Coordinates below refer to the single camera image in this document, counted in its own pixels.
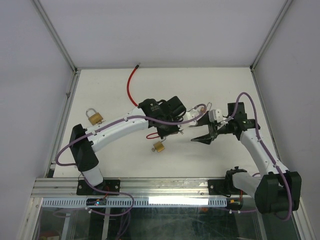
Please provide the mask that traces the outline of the red thin-cable padlock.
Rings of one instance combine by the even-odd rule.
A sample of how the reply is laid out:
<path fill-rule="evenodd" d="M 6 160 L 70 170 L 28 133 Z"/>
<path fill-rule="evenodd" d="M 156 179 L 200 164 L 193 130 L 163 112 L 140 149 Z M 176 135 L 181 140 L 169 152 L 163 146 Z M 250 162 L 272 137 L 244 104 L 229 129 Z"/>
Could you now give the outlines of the red thin-cable padlock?
<path fill-rule="evenodd" d="M 178 133 L 174 133 L 174 134 L 181 134 L 181 135 L 183 135 L 184 132 L 183 132 L 183 131 L 179 131 Z M 157 132 L 153 132 L 153 133 L 150 133 L 150 134 L 146 135 L 145 138 L 146 138 L 147 140 L 153 140 L 153 139 L 158 139 L 158 138 L 160 138 L 160 136 L 159 136 L 159 134 L 158 134 Z"/>

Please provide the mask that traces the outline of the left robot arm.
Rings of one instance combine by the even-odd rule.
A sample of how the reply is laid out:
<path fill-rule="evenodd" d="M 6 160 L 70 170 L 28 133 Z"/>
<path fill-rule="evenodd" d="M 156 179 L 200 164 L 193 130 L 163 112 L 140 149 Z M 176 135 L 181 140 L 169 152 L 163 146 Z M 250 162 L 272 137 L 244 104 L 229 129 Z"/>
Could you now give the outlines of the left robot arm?
<path fill-rule="evenodd" d="M 147 98 L 138 104 L 133 110 L 115 120 L 114 122 L 105 122 L 96 125 L 92 130 L 83 128 L 78 124 L 72 128 L 69 142 L 84 137 L 69 148 L 75 161 L 76 167 L 88 181 L 87 188 L 93 194 L 100 194 L 105 188 L 105 181 L 98 167 L 99 160 L 96 152 L 100 151 L 109 143 L 112 143 L 122 137 L 137 131 L 146 130 L 155 127 L 158 135 L 164 138 L 171 134 L 179 132 L 177 125 L 166 125 L 153 120 L 142 118 L 143 116 L 156 120 L 177 123 L 183 120 L 187 113 L 186 107 L 181 100 L 174 96 L 169 100 L 155 100 Z M 132 118 L 133 116 L 142 116 L 141 118 Z"/>

